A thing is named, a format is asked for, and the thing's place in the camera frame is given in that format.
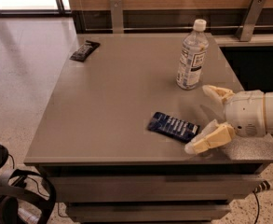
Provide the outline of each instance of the terrazzo floor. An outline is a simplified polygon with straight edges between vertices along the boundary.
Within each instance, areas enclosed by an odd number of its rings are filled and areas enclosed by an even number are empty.
[[[32,169],[23,160],[74,40],[71,18],[0,19],[0,144],[20,169]],[[11,167],[9,159],[3,170]],[[273,164],[261,177],[273,179]],[[273,190],[258,198],[257,223],[273,224]],[[257,206],[252,194],[230,207],[228,215],[212,223],[254,223]],[[63,205],[60,213],[65,216]],[[55,208],[49,223],[74,222],[59,217]]]

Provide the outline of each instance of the water bottle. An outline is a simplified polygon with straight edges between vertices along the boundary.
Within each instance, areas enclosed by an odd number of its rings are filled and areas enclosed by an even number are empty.
[[[177,84],[185,89],[195,88],[199,82],[209,42],[204,34],[204,20],[195,20],[193,31],[183,42],[182,55],[177,73]]]
[[[36,217],[34,214],[26,211],[23,208],[18,209],[18,215],[25,221],[27,224],[37,224],[39,218]]]

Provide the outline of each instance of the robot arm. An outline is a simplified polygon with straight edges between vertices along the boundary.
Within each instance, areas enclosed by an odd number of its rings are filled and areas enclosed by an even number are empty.
[[[202,89],[207,96],[220,105],[224,105],[230,97],[235,95],[232,90],[222,87],[203,86]]]
[[[185,146],[189,154],[198,154],[210,148],[229,143],[235,135],[262,137],[273,134],[273,92],[240,91],[203,86],[207,96],[220,105],[225,113],[225,123],[216,120]]]
[[[218,124],[217,120],[210,122],[203,131],[189,142],[184,150],[188,154],[198,154],[210,148],[229,143],[236,133],[228,123]]]

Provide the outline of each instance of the table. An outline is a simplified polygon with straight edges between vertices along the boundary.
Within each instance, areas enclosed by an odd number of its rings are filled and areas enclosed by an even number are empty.
[[[101,46],[84,63],[67,60],[24,163],[55,185],[78,222],[211,221],[262,181],[273,138],[239,138],[196,157],[146,127],[155,112],[203,128],[223,111],[203,84],[242,91],[212,35],[201,82],[176,84],[184,34],[78,35]]]

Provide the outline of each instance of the black bag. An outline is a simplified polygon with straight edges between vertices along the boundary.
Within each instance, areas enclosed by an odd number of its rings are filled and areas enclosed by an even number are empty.
[[[49,197],[46,200],[42,196],[24,189],[22,187],[11,186],[8,181],[11,178],[18,177],[25,180],[27,175],[40,176],[46,183]],[[0,224],[24,224],[26,223],[18,216],[18,201],[23,200],[41,210],[41,217],[38,224],[46,224],[53,211],[56,201],[56,191],[53,185],[43,176],[32,171],[19,169],[6,170],[0,176]]]

